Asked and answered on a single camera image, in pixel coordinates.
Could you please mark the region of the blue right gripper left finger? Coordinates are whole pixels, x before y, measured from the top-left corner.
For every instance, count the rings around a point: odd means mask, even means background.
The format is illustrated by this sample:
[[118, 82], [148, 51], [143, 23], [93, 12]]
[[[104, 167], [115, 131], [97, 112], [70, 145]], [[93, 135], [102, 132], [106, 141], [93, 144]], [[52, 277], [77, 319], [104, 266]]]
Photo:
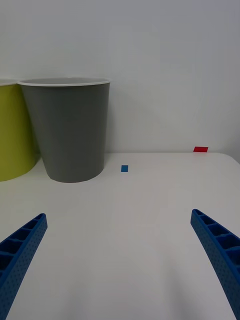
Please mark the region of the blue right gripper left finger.
[[7, 318], [47, 228], [47, 217], [41, 213], [0, 243], [1, 320]]

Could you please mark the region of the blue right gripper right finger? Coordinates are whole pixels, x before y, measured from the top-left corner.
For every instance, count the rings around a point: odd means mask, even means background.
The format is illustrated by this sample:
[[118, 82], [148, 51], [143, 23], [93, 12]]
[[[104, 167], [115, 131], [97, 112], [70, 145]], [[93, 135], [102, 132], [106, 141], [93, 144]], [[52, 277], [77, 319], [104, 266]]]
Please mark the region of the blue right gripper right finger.
[[208, 256], [235, 318], [240, 319], [240, 238], [198, 209], [192, 210], [190, 224]]

